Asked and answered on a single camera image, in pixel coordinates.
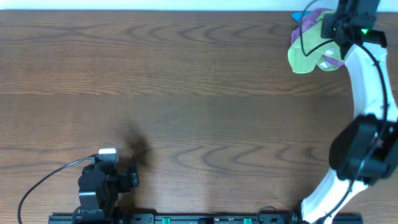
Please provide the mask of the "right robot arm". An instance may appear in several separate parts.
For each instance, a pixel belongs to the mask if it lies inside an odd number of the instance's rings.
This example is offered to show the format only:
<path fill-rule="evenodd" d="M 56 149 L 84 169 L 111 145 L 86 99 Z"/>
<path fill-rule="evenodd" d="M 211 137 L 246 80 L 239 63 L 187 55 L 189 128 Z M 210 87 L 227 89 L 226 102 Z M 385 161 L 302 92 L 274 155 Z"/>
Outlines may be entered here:
<path fill-rule="evenodd" d="M 357 194 L 388 179 L 397 168 L 397 105 L 386 66 L 385 33 L 374 29 L 378 1 L 340 1 L 322 11 L 317 36 L 306 42 L 298 30 L 300 56 L 322 57 L 331 44 L 344 61 L 354 100 L 352 122 L 333 140 L 329 169 L 316 189 L 290 213 L 290 223 L 354 223 L 340 210 Z"/>

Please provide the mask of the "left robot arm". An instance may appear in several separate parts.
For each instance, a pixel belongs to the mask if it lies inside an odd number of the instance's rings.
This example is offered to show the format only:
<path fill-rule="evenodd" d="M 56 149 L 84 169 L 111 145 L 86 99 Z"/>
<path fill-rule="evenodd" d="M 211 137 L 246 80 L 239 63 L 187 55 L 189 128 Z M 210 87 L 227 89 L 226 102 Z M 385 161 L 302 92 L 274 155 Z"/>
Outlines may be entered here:
<path fill-rule="evenodd" d="M 139 186 L 136 162 L 118 172 L 116 160 L 96 159 L 84 167 L 78 186 L 80 206 L 73 212 L 72 223 L 117 223 L 121 219 L 116 208 L 119 194 Z"/>

